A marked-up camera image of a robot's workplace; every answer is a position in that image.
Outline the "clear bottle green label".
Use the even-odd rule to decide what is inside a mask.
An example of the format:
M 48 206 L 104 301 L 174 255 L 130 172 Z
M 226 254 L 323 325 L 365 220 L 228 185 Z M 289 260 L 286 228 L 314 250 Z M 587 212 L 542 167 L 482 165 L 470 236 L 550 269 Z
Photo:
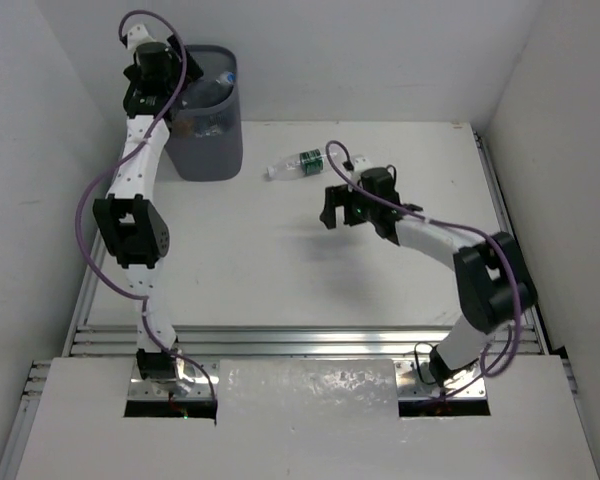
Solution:
M 316 148 L 282 158 L 265 169 L 264 177 L 269 181 L 291 181 L 331 170 L 325 149 Z

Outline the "clear bottle blue white label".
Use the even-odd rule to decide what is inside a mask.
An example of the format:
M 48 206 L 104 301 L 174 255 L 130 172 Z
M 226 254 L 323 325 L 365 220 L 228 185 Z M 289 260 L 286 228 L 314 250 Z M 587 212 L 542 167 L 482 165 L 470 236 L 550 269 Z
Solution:
M 179 138 L 206 138 L 224 134 L 233 121 L 224 114 L 194 115 L 180 113 L 173 122 L 173 135 Z

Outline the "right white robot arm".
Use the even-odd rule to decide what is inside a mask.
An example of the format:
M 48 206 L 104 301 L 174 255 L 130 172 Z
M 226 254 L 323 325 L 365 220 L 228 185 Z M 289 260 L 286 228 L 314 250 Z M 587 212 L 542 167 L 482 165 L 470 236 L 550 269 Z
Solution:
M 443 387 L 460 371 L 483 364 L 487 345 L 501 328 L 508 330 L 508 358 L 501 367 L 511 364 L 521 339 L 521 316 L 536 304 L 537 290 L 510 234 L 487 235 L 426 217 L 421 207 L 401 202 L 386 167 L 361 171 L 357 179 L 326 188 L 320 214 L 326 228 L 335 228 L 338 208 L 346 225 L 368 223 L 380 238 L 418 251 L 455 275 L 461 315 L 430 351 L 425 383 Z

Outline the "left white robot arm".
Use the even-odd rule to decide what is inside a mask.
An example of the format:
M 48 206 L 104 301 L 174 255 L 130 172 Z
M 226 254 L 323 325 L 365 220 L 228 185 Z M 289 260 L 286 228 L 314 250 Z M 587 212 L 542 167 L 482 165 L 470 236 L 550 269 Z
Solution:
M 136 364 L 144 380 L 166 382 L 177 376 L 177 334 L 158 285 L 170 248 L 166 221 L 153 202 L 158 165 L 171 136 L 172 105 L 180 90 L 201 71 L 179 49 L 175 37 L 160 42 L 142 26 L 122 38 L 133 62 L 124 75 L 126 137 L 122 163 L 93 214 L 109 254 L 125 273 L 141 319 Z

